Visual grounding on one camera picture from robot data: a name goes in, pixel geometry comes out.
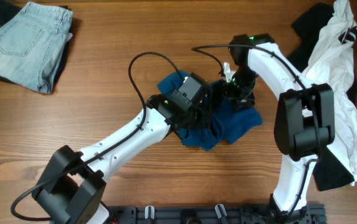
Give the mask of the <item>dark blue shirt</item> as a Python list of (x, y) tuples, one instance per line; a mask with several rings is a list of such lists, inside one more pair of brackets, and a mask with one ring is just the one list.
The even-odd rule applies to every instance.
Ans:
[(234, 109), (230, 100), (222, 100), (216, 106), (212, 104), (220, 94), (213, 90), (217, 86), (214, 82), (209, 85), (206, 81), (191, 81), (192, 75), (184, 71), (174, 72), (158, 83), (158, 89), (162, 94), (171, 97), (175, 90), (200, 91), (204, 90), (206, 107), (201, 109), (205, 125), (185, 126), (176, 131), (182, 145), (187, 147), (200, 147), (205, 151), (213, 149), (221, 140), (234, 144), (247, 131), (262, 124), (262, 117), (254, 109)]

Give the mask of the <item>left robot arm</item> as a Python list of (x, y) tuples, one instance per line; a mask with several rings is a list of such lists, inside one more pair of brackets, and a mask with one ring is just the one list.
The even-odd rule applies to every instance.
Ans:
[(33, 191), (32, 198), (51, 223), (105, 223), (102, 204), (107, 182), (118, 169), (169, 133), (209, 121), (212, 87), (191, 73), (170, 94), (151, 96), (144, 109), (107, 138), (73, 151), (55, 151)]

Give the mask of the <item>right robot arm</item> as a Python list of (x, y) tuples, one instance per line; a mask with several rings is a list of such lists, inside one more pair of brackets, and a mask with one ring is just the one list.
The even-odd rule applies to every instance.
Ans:
[(314, 167), (335, 138), (333, 90), (301, 80), (269, 34), (236, 35), (228, 49), (238, 69), (222, 67), (214, 107), (229, 100), (236, 111), (250, 108), (253, 102), (248, 99), (257, 77), (262, 77), (278, 97), (274, 139), (283, 154), (269, 203), (242, 207), (242, 222), (326, 223), (324, 206), (307, 204), (306, 194)]

